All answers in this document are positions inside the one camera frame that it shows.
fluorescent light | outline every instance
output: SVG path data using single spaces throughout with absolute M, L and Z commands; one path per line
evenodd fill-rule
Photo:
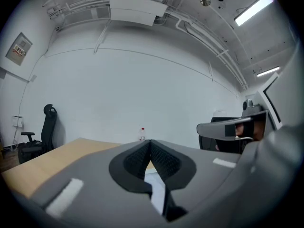
M 260 76 L 263 76 L 263 75 L 265 75 L 265 74 L 270 74 L 270 73 L 275 72 L 275 71 L 277 71 L 277 70 L 279 70 L 279 69 L 280 69 L 280 67 L 277 66 L 277 67 L 275 67 L 275 68 L 273 68 L 273 69 L 270 69 L 270 70 L 267 70 L 267 71 L 265 71 L 265 72 L 263 72 L 263 73 L 259 73 L 259 74 L 257 74 L 257 76 L 260 77 Z
M 256 13 L 261 11 L 263 8 L 265 8 L 267 5 L 269 5 L 273 1 L 274 0 L 258 0 L 253 5 L 251 5 L 249 8 L 247 8 L 244 12 L 242 12 L 240 15 L 238 15 L 234 19 L 235 22 L 237 23 L 238 26 L 241 26 L 248 19 L 250 19 L 252 16 L 254 16 Z

black office chair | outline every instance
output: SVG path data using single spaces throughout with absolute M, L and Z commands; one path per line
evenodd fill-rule
M 41 132 L 41 141 L 33 140 L 32 132 L 22 132 L 21 135 L 27 135 L 29 142 L 24 147 L 19 147 L 18 158 L 19 163 L 22 164 L 31 159 L 34 159 L 48 151 L 54 149 L 52 138 L 54 127 L 57 119 L 57 111 L 52 104 L 48 104 L 43 109 L 46 118 L 44 120 L 43 129 Z

wall sign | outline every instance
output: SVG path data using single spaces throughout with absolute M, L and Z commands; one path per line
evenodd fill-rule
M 32 45 L 33 44 L 25 37 L 25 35 L 20 33 L 11 45 L 6 57 L 21 66 L 24 57 Z

plastic bottle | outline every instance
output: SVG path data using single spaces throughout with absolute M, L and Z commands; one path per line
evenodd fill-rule
M 146 139 L 146 132 L 144 130 L 144 127 L 142 127 L 139 134 L 139 140 L 145 140 L 145 139 Z

desk surface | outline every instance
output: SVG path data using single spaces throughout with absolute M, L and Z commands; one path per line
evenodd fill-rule
M 47 179 L 79 158 L 121 144 L 79 138 L 2 173 L 6 184 L 29 198 Z M 150 162 L 147 169 L 154 168 Z

